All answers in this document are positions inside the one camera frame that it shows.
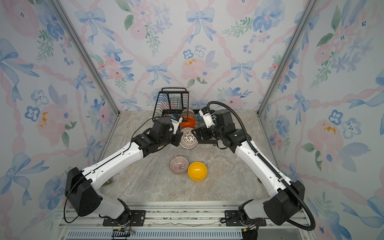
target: black wire dish rack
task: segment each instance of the black wire dish rack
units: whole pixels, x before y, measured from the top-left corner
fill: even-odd
[[[186,88],[171,87],[162,88],[157,95],[155,109],[153,111],[152,121],[157,118],[166,117],[171,118],[174,113],[181,115],[184,110],[189,107],[189,91]],[[193,112],[198,114],[200,109],[195,109]],[[189,117],[189,111],[186,111],[186,118],[183,118],[182,122],[187,122]],[[196,125],[194,128],[199,128],[203,122],[195,119]]]

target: orange bowl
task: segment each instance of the orange bowl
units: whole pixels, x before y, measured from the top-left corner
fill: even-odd
[[[187,122],[181,122],[181,123],[180,123],[180,126],[181,126],[182,128],[185,128],[185,127],[191,127],[191,128],[194,128],[195,125],[196,125],[196,121],[195,121],[195,119],[193,119],[193,117],[191,117],[191,116],[188,117],[188,121],[187,121]]]

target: basket handle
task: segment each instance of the basket handle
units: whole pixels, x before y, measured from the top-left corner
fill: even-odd
[[[164,89],[184,89],[185,91],[187,91],[186,88],[182,88],[182,87],[172,87],[172,88],[162,88],[161,91],[164,91]]]

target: black cable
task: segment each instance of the black cable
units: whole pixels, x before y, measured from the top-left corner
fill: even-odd
[[[148,120],[145,121],[145,122],[138,128],[138,129],[136,129],[136,131],[132,134],[131,141],[129,142],[129,147],[128,147],[126,150],[124,150],[123,152],[126,152],[126,151],[129,150],[129,148],[131,147],[132,139],[133,139],[133,136],[135,135],[135,133],[136,133],[142,126],[144,126],[144,124],[146,124],[146,123],[147,123],[149,120],[151,120],[151,119],[152,119],[152,118],[148,119]],[[109,159],[109,160],[106,161],[105,163],[103,163],[103,164],[101,164],[100,166],[98,166],[97,168],[95,168],[94,171],[95,171],[96,169],[100,168],[101,166],[103,166],[104,164],[106,164],[107,162],[111,161],[112,159],[114,159],[114,158],[116,158],[116,157],[118,157],[118,156],[120,156],[120,155],[121,155],[121,154],[116,155],[116,156],[114,156],[113,158]]]
[[[279,172],[256,150],[256,148],[253,146],[253,144],[251,143],[251,140],[249,139],[249,136],[247,134],[247,131],[245,130],[245,126],[243,124],[243,122],[241,121],[240,117],[237,115],[237,113],[232,109],[230,108],[229,106],[227,106],[226,104],[222,103],[222,102],[218,102],[218,101],[211,101],[207,104],[207,108],[208,108],[208,111],[211,112],[209,106],[211,104],[217,104],[217,105],[220,105],[222,107],[225,107],[226,109],[228,109],[228,111],[230,111],[234,116],[235,118],[237,119],[237,121],[239,122],[240,124],[240,127],[243,129],[243,132],[244,132],[244,135],[245,135],[245,139],[249,145],[249,147],[252,149],[252,151],[255,153],[256,156],[258,156],[271,170],[272,172],[276,175],[276,177],[278,177],[279,179],[281,179],[281,175],[279,174]],[[308,217],[310,219],[310,226],[304,226],[302,224],[299,224],[297,222],[294,222],[290,219],[287,220],[287,222],[289,222],[290,224],[298,227],[298,228],[301,228],[301,229],[304,229],[304,230],[307,230],[307,231],[312,231],[315,229],[316,227],[316,222],[314,220],[314,217],[311,213],[311,211],[309,210],[309,208],[307,207],[307,205],[304,203],[304,201],[300,198],[300,196],[296,193],[295,190],[293,190],[293,188],[284,180],[284,179],[281,179],[281,182],[284,184],[284,186],[286,188],[288,188],[288,190],[291,192],[291,194],[295,197],[295,199],[301,204],[301,206],[303,207],[303,209],[305,210],[305,212],[308,214]]]
[[[77,217],[75,217],[71,222],[68,222],[67,219],[65,218],[65,206],[67,205],[68,198],[69,198],[69,196],[71,195],[73,189],[75,188],[75,186],[76,186],[76,185],[77,185],[83,178],[85,178],[85,176],[83,176],[82,178],[80,178],[80,179],[73,185],[73,187],[71,188],[70,192],[68,193],[67,198],[65,199],[63,218],[64,218],[64,221],[65,221],[66,223],[72,223],[72,222],[74,222],[74,221],[76,220],[76,218],[79,217],[79,215],[77,215]]]

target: pink flower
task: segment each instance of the pink flower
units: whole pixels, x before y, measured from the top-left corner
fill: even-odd
[[[203,72],[206,72],[205,61],[201,58],[188,59],[182,64],[181,77],[184,80],[196,79],[197,77],[202,77]]]
[[[328,224],[319,217],[314,217],[314,220],[316,222],[316,228],[313,233],[316,236],[316,240],[334,240],[334,235]]]
[[[59,109],[56,104],[49,104],[40,112],[40,115],[36,124],[39,134],[48,138],[51,146],[57,145],[65,132],[65,125],[72,126],[72,110],[67,106]]]
[[[316,53],[314,54],[314,61],[317,65],[321,65],[328,60],[331,54],[331,46],[329,44],[324,44],[319,49],[317,49]]]
[[[100,123],[108,123],[111,116],[111,111],[108,107],[102,107],[99,111]]]
[[[343,162],[338,156],[344,145],[340,130],[324,119],[318,121],[313,129],[308,130],[307,137],[313,143],[314,149],[321,152],[317,159],[322,161],[321,168],[325,171],[329,168],[337,171],[336,165]]]
[[[130,28],[132,37],[139,41],[144,40],[147,35],[147,29],[145,28],[143,23],[134,23]]]
[[[276,71],[276,69],[279,67],[279,64],[277,63],[273,63],[272,64],[272,67],[270,67],[268,70],[273,70],[273,71]]]
[[[230,97],[225,101],[225,104],[232,109],[241,109],[243,107],[243,100],[239,97]]]
[[[258,7],[258,0],[251,1],[227,1],[227,12],[230,16],[234,17],[236,20],[240,20],[250,15]]]
[[[135,22],[150,23],[152,11],[147,5],[147,1],[141,0],[141,3],[135,2],[136,6],[131,7],[132,12],[135,14]]]
[[[273,133],[273,137],[275,139],[277,148],[280,150],[283,147],[283,138],[277,133],[277,131]]]
[[[118,81],[121,81],[121,79],[124,77],[124,72],[119,68],[110,68],[108,72],[108,78],[109,79],[116,79]]]
[[[25,0],[2,0],[2,2],[8,22],[13,29],[25,37],[38,38],[40,21],[33,5]]]
[[[99,67],[97,68],[98,70],[105,70],[105,64],[104,63],[98,63]]]
[[[111,66],[113,68],[118,67],[120,63],[115,60],[115,56],[111,55],[111,57],[108,57],[107,55],[104,56],[105,58],[105,65]]]

